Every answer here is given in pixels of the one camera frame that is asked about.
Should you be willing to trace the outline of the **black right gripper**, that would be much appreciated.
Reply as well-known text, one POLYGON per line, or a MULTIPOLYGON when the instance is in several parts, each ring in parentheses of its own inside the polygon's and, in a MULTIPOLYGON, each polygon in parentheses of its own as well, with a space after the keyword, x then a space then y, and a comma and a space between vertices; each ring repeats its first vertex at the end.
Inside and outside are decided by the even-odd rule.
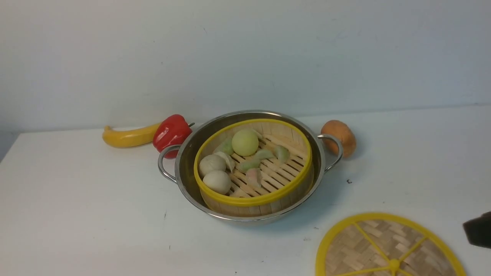
POLYGON ((465 222, 463 229, 471 245, 491 248, 491 212, 465 222))

